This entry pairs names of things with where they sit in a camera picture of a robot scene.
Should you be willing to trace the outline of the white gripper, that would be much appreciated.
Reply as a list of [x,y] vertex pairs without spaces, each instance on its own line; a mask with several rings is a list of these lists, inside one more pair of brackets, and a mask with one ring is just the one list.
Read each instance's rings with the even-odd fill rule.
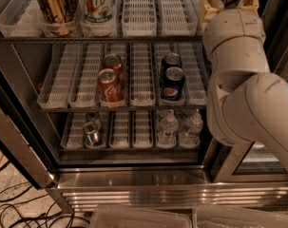
[[241,8],[222,11],[221,0],[199,0],[202,42],[208,56],[222,43],[239,37],[253,37],[264,43],[263,22],[257,16],[259,0],[241,0]]

